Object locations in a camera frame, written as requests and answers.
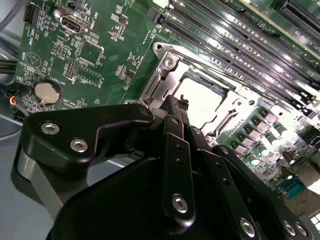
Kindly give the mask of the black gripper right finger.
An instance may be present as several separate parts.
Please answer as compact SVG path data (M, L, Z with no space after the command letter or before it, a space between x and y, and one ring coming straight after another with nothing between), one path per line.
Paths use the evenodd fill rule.
M312 240L314 234L226 146L209 147L196 127L185 127L192 163L202 173L199 205L220 240Z

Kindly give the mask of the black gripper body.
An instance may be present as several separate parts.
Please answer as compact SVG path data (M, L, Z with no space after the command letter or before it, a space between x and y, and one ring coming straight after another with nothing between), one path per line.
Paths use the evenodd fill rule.
M232 227L213 191L194 176L196 217L184 233L171 234L161 211L163 164L134 162L69 199L48 234L50 240L232 240Z

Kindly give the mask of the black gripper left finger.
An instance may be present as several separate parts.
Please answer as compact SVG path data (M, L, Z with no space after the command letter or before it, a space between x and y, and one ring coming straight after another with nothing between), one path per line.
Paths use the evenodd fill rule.
M160 209L167 229L196 218L186 99L169 95L159 108L132 103L38 112L25 118L13 171L16 188L55 221L76 194L145 159L163 165Z

